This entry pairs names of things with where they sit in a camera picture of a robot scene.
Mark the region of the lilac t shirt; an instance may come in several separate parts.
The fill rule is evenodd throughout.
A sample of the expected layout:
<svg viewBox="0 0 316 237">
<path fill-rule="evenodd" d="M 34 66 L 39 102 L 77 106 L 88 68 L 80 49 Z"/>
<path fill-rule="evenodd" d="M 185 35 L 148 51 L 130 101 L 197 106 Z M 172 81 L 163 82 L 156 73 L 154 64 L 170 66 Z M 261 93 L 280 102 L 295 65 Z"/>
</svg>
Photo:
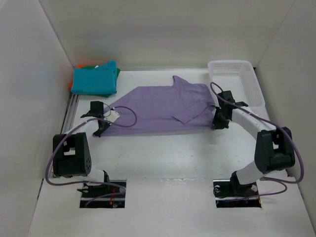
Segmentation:
<svg viewBox="0 0 316 237">
<path fill-rule="evenodd" d="M 215 101 L 207 85 L 173 76 L 171 86 L 139 86 L 110 105 L 120 114 L 103 136 L 210 128 Z"/>
</svg>

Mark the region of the teal t shirt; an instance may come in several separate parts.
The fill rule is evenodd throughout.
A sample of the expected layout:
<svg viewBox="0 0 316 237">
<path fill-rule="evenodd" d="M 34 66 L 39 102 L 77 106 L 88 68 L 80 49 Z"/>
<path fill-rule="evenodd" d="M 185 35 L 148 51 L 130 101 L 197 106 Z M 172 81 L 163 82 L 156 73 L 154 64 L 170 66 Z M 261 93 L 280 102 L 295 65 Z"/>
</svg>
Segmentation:
<svg viewBox="0 0 316 237">
<path fill-rule="evenodd" d="M 103 95 L 117 93 L 117 64 L 111 60 L 93 70 L 74 69 L 71 92 L 76 95 Z"/>
</svg>

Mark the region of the green t shirt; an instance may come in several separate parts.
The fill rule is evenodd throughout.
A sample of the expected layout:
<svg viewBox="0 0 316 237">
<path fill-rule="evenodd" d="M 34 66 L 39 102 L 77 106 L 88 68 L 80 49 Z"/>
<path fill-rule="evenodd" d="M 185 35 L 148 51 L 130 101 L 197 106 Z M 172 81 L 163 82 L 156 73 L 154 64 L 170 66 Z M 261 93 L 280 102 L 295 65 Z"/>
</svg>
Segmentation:
<svg viewBox="0 0 316 237">
<path fill-rule="evenodd" d="M 93 70 L 93 69 L 95 69 L 96 67 L 98 67 L 98 66 L 93 66 L 93 65 L 85 66 L 85 65 L 83 65 L 83 66 L 82 66 L 82 69 Z M 117 79 L 118 79 L 119 74 L 120 74 L 120 69 L 117 68 L 116 82 L 117 82 Z M 98 95 L 98 96 L 101 96 L 101 97 L 104 97 L 104 98 L 109 98 L 111 95 L 112 95 L 112 94 L 103 94 L 103 95 L 100 94 L 100 95 Z"/>
</svg>

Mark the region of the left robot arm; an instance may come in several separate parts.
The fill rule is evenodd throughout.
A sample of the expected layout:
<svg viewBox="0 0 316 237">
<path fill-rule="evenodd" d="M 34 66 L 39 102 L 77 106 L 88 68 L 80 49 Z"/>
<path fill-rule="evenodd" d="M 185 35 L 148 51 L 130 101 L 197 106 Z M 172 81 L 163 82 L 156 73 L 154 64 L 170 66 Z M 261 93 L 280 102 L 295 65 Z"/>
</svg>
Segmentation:
<svg viewBox="0 0 316 237">
<path fill-rule="evenodd" d="M 110 185 L 106 171 L 92 164 L 89 142 L 100 137 L 110 124 L 105 121 L 104 103 L 93 101 L 72 130 L 53 137 L 53 153 L 45 170 L 45 180 L 52 186 L 80 183 Z"/>
</svg>

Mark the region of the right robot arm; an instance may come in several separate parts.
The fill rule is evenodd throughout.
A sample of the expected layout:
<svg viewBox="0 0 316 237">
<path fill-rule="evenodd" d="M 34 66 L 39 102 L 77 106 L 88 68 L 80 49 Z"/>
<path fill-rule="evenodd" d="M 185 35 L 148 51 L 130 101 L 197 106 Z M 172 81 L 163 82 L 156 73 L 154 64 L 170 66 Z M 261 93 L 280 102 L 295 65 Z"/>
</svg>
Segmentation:
<svg viewBox="0 0 316 237">
<path fill-rule="evenodd" d="M 253 114 L 245 102 L 234 100 L 231 91 L 222 91 L 216 96 L 219 106 L 216 107 L 213 128 L 228 128 L 231 121 L 238 124 L 255 139 L 255 150 L 250 164 L 233 172 L 228 180 L 213 182 L 214 195 L 217 198 L 253 197 L 258 193 L 258 180 L 295 164 L 291 131 Z"/>
</svg>

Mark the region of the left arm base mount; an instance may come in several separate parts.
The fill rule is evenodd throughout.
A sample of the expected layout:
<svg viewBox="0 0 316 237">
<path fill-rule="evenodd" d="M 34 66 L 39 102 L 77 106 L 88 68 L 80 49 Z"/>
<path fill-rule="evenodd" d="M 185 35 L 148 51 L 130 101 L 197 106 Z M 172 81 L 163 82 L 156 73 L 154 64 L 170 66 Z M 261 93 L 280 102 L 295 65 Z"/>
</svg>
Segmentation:
<svg viewBox="0 0 316 237">
<path fill-rule="evenodd" d="M 80 208 L 125 208 L 126 180 L 113 181 L 113 185 L 84 183 L 80 192 Z"/>
</svg>

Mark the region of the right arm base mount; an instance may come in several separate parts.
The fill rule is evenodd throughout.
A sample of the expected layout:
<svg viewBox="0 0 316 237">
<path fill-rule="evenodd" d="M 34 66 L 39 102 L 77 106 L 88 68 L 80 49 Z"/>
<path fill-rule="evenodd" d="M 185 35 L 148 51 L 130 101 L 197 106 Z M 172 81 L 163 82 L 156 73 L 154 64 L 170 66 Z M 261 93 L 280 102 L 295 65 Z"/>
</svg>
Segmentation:
<svg viewBox="0 0 316 237">
<path fill-rule="evenodd" d="M 217 208 L 261 208 L 257 183 L 235 186 L 229 179 L 213 180 Z"/>
</svg>

